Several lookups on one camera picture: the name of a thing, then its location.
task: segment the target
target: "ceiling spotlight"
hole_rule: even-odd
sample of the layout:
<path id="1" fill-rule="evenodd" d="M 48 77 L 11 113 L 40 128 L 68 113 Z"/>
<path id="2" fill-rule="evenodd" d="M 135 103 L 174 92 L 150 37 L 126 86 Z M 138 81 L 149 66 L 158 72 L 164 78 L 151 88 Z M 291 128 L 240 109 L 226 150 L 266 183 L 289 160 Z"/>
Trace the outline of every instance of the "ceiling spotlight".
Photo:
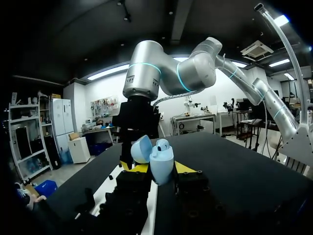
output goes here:
<path id="1" fill-rule="evenodd" d="M 290 81 L 293 81 L 294 78 L 289 73 L 284 73 L 284 75 L 289 78 Z"/>
<path id="2" fill-rule="evenodd" d="M 281 15 L 280 17 L 277 17 L 274 20 L 275 24 L 277 24 L 278 27 L 283 26 L 284 24 L 287 24 L 289 22 L 289 20 L 287 19 L 287 17 L 285 15 Z"/>
<path id="3" fill-rule="evenodd" d="M 278 62 L 276 62 L 276 63 L 270 64 L 269 66 L 270 66 L 270 67 L 275 67 L 275 66 L 277 66 L 277 65 L 282 65 L 282 64 L 285 64 L 285 63 L 288 63 L 288 62 L 290 62 L 289 59 L 281 60 L 281 61 L 278 61 Z"/>

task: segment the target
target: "black table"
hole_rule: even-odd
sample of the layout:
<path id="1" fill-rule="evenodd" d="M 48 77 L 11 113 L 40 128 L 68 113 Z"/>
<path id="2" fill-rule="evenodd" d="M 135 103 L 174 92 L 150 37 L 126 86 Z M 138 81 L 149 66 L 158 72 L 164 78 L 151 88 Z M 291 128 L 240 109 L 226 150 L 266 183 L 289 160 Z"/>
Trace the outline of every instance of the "black table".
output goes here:
<path id="1" fill-rule="evenodd" d="M 305 176 L 219 136 L 197 132 L 167 139 L 175 160 L 206 174 L 228 214 L 274 209 L 313 189 L 313 181 Z M 85 202 L 84 188 L 96 192 L 119 163 L 120 153 L 121 144 L 116 144 L 73 175 L 47 199 L 51 208 L 63 219 L 74 218 L 75 206 Z M 160 186 L 155 234 L 175 234 L 176 219 L 174 187 Z"/>

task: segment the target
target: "door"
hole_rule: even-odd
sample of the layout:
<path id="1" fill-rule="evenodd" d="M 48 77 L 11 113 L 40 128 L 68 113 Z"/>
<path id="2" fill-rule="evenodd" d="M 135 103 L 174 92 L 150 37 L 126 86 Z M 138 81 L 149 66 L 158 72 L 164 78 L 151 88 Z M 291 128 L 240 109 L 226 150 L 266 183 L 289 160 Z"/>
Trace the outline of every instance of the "door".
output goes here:
<path id="1" fill-rule="evenodd" d="M 68 134 L 57 136 L 57 144 L 60 154 L 60 159 L 62 164 L 70 164 L 73 163 L 72 157 L 70 156 L 68 149 Z"/>
<path id="2" fill-rule="evenodd" d="M 65 134 L 64 120 L 63 120 L 63 103 L 61 99 L 52 100 L 52 118 L 55 135 Z"/>
<path id="3" fill-rule="evenodd" d="M 72 120 L 72 109 L 70 99 L 63 99 L 63 120 L 65 126 L 65 133 L 73 132 L 73 120 Z"/>

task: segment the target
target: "blue box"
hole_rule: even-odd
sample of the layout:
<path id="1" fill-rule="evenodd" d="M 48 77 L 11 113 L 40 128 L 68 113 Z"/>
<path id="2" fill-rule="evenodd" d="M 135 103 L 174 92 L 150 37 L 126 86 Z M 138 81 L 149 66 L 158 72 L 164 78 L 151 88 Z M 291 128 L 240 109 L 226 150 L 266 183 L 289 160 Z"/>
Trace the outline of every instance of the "blue box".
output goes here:
<path id="1" fill-rule="evenodd" d="M 35 190 L 43 196 L 50 196 L 55 190 L 57 190 L 57 184 L 52 180 L 46 180 L 40 185 L 35 187 Z"/>

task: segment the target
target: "black bolt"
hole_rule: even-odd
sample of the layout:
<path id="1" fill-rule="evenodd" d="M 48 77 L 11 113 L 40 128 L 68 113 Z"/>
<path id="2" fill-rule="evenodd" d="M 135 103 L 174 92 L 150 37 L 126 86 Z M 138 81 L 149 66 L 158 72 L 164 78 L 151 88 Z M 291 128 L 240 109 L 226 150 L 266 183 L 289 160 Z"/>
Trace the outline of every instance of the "black bolt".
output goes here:
<path id="1" fill-rule="evenodd" d="M 199 215 L 199 213 L 198 213 L 197 211 L 190 211 L 190 212 L 188 213 L 188 216 L 189 216 L 190 218 L 196 218 L 196 217 L 198 217 L 198 215 Z"/>
<path id="2" fill-rule="evenodd" d="M 203 187 L 203 191 L 210 191 L 210 187 L 208 186 Z"/>

